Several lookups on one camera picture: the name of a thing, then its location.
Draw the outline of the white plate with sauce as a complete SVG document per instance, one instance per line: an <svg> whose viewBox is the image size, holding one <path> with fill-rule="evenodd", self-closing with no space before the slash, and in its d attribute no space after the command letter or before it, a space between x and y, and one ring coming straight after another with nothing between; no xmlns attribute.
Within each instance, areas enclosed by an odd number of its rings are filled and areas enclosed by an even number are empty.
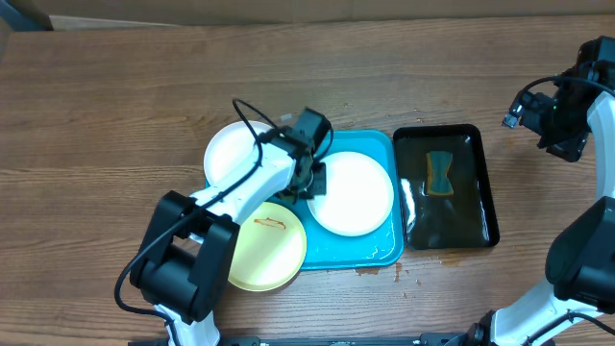
<svg viewBox="0 0 615 346"><path fill-rule="evenodd" d="M324 158L326 193L307 202L314 219L342 236L374 232L389 216L394 188L386 170L357 152L338 152Z"/></svg>

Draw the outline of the yellow plate with sauce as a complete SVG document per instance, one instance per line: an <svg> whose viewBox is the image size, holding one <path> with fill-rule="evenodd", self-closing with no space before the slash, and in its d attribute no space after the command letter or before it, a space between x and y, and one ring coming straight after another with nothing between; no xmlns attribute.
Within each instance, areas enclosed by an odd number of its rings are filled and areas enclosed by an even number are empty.
<svg viewBox="0 0 615 346"><path fill-rule="evenodd" d="M229 282L253 292L277 289L299 272L307 245L299 218L281 205L265 202L240 227Z"/></svg>

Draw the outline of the green and yellow sponge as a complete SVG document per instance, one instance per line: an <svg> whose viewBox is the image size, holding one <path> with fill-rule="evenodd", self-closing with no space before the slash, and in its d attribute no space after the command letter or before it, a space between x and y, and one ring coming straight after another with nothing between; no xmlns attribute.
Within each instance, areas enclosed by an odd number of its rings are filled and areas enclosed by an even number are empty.
<svg viewBox="0 0 615 346"><path fill-rule="evenodd" d="M448 177L453 154L446 151L431 151L427 160L427 194L429 196L452 196L454 189Z"/></svg>

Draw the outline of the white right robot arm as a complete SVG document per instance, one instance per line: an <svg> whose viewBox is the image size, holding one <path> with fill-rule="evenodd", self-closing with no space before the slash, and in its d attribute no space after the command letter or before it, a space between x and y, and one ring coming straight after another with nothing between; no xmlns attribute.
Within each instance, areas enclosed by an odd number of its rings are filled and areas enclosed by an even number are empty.
<svg viewBox="0 0 615 346"><path fill-rule="evenodd" d="M503 123L539 134L539 145L566 161L577 161L592 136L597 201L554 240L544 280L512 305L489 311L453 345L547 345L582 320L613 331L598 318L614 311L614 69L590 63L550 81L554 96L525 86Z"/></svg>

